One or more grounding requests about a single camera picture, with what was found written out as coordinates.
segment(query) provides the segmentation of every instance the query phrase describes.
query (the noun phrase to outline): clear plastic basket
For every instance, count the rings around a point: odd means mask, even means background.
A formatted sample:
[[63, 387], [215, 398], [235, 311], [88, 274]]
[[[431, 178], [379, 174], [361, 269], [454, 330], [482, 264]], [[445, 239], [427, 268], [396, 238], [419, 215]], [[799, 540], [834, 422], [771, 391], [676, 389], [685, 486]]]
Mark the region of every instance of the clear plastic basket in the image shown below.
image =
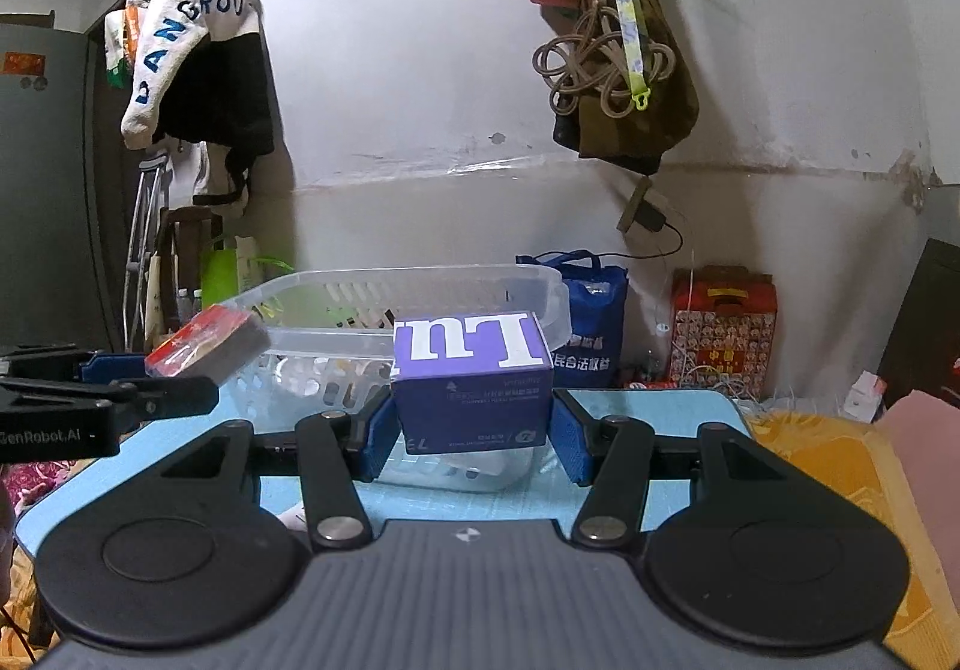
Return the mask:
[[[270, 334], [270, 349], [227, 384], [258, 432], [291, 429], [325, 409], [360, 409], [390, 382], [395, 320], [534, 312], [550, 350], [570, 339], [560, 272], [537, 265], [298, 272], [224, 303], [258, 310]], [[410, 457], [401, 437], [380, 479], [493, 491], [515, 483], [531, 461], [529, 450]]]

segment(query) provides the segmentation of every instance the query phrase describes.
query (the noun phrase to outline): brown bag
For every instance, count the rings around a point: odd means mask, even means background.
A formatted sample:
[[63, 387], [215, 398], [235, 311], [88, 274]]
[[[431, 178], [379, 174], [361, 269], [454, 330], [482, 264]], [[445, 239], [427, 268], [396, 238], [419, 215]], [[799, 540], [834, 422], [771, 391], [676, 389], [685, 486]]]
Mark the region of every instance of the brown bag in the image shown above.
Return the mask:
[[[610, 5], [616, 6], [613, 0]], [[651, 174], [659, 168], [661, 155], [690, 135], [700, 114], [700, 102], [661, 3], [640, 0], [640, 8], [651, 40], [674, 51], [676, 67], [668, 79], [650, 83], [650, 103], [644, 112], [631, 110], [629, 115], [615, 119], [601, 109], [598, 93], [581, 95], [577, 112], [579, 150], [581, 158], [603, 158], [622, 168]]]

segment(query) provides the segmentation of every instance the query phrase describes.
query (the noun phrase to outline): blue table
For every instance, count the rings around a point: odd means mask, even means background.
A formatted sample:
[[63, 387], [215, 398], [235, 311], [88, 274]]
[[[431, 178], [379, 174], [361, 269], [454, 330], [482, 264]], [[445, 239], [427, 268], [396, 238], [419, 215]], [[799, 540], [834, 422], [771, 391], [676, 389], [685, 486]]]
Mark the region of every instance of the blue table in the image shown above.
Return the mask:
[[[707, 421], [722, 421], [747, 433], [733, 404], [714, 391], [575, 391], [573, 394], [594, 417], [630, 415], [646, 421], [661, 435], [695, 436], [697, 427]], [[210, 415], [150, 424], [124, 442], [118, 456], [94, 462], [32, 507], [16, 525], [17, 541], [32, 557], [47, 533], [68, 515], [206, 430], [237, 417], [232, 399], [223, 392], [220, 404]], [[357, 491], [375, 531], [388, 518], [464, 521], [556, 518], [565, 534], [569, 534], [589, 490], [568, 481], [549, 445], [534, 461], [536, 469], [531, 477], [494, 494], [464, 494], [384, 483], [357, 483]], [[300, 500], [296, 478], [263, 478], [260, 505], [266, 510], [280, 513]], [[654, 481], [642, 528], [656, 529], [688, 504], [688, 481]]]

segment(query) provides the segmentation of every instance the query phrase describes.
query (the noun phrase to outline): crutch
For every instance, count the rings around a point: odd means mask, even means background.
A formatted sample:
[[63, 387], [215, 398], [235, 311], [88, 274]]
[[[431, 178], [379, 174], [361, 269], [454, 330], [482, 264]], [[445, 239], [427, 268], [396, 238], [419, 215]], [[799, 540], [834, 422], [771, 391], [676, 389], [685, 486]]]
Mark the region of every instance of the crutch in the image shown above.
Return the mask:
[[[140, 181], [136, 187], [136, 203], [133, 204], [133, 222], [130, 241], [127, 244], [127, 271], [123, 283], [123, 343], [124, 350], [133, 351], [137, 329], [146, 317], [144, 289], [150, 265], [150, 249], [157, 230], [157, 213], [160, 209], [160, 186], [167, 168], [166, 152], [140, 163]], [[136, 277], [136, 296], [131, 305], [130, 289]]]

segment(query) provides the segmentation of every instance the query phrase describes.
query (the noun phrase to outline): yellow blanket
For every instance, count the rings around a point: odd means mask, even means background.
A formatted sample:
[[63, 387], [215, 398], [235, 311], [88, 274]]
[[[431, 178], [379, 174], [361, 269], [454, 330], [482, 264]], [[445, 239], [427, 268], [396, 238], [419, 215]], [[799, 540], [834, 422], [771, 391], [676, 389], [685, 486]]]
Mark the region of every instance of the yellow blanket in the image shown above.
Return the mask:
[[916, 670], [956, 667], [960, 616], [887, 439], [867, 424], [789, 411], [746, 421], [758, 442], [899, 536], [910, 557], [910, 585], [885, 643]]

